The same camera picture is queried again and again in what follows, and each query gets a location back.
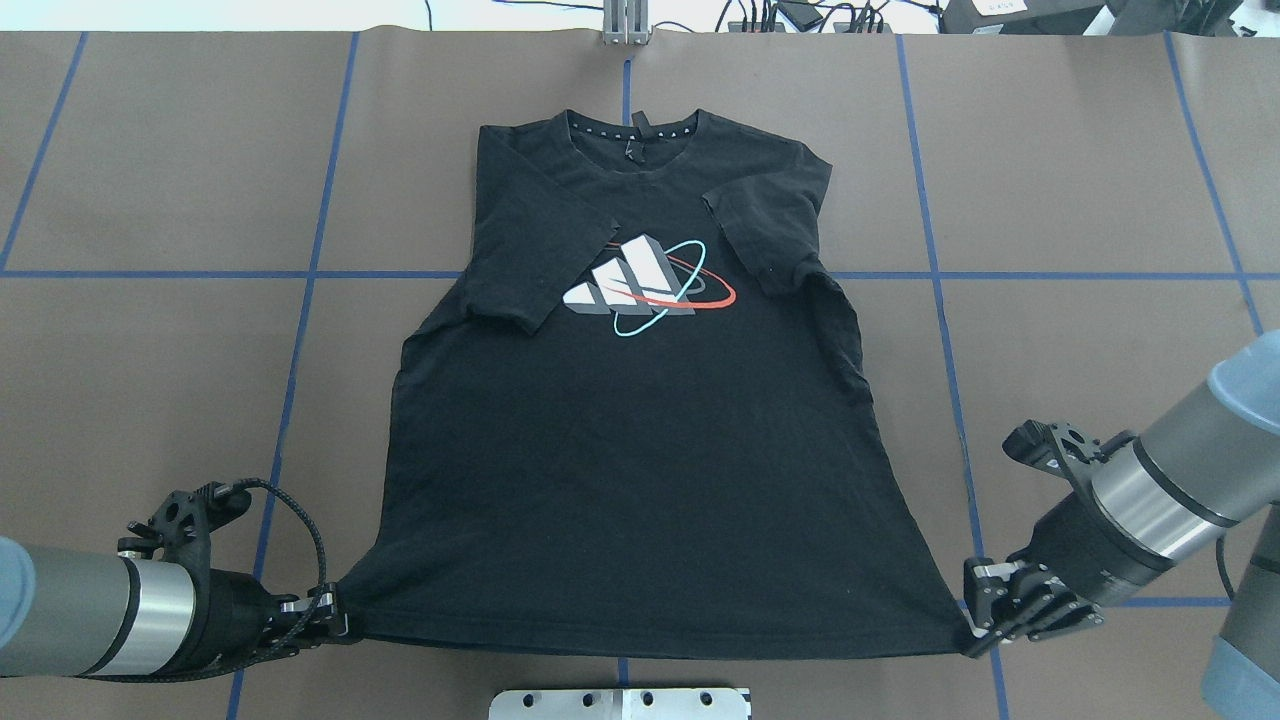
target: folded sleeve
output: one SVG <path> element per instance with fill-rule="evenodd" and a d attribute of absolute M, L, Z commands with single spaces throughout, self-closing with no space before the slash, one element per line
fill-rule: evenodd
<path fill-rule="evenodd" d="M 776 172 L 746 176 L 703 195 L 746 269 L 768 295 L 796 292 L 818 260 L 818 213 L 831 165 L 796 143 L 792 161 Z"/>
<path fill-rule="evenodd" d="M 512 132 L 480 128 L 475 246 L 457 305 L 534 334 L 618 224 L 517 152 Z"/>

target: shirt logo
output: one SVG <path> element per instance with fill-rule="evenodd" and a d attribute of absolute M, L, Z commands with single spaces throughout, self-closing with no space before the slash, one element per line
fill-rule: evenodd
<path fill-rule="evenodd" d="M 737 301 L 737 291 L 724 278 L 703 266 L 707 263 L 707 245 L 700 240 L 686 240 L 664 250 L 658 241 L 641 234 L 621 245 L 611 242 L 609 247 L 616 249 L 621 256 L 591 268 L 595 282 L 570 288 L 564 293 L 564 305 L 584 315 L 612 314 L 613 332 L 618 337 L 635 337 L 668 315 L 723 310 Z M 694 261 L 675 255 L 686 247 L 698 251 Z M 721 300 L 689 300 L 707 292 L 707 278 L 716 281 L 726 296 Z M 637 327 L 623 329 L 623 315 L 644 320 Z"/>

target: metal bracket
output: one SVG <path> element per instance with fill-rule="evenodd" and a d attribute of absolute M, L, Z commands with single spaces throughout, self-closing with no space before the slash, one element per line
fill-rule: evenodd
<path fill-rule="evenodd" d="M 649 45 L 649 0 L 604 0 L 605 45 Z"/>
<path fill-rule="evenodd" d="M 507 691 L 489 720 L 750 720 L 746 688 Z"/>

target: white mounting bracket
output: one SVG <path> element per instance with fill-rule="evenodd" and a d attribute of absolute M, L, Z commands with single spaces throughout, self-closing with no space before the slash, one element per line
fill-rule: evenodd
<path fill-rule="evenodd" d="M 746 688 L 507 691 L 489 720 L 750 720 Z"/>
<path fill-rule="evenodd" d="M 604 0 L 605 45 L 649 45 L 649 0 Z"/>

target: white label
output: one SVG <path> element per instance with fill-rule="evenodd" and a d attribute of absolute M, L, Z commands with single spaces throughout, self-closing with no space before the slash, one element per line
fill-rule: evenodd
<path fill-rule="evenodd" d="M 1007 15 L 1027 10 L 1024 0 L 973 0 L 979 15 Z"/>

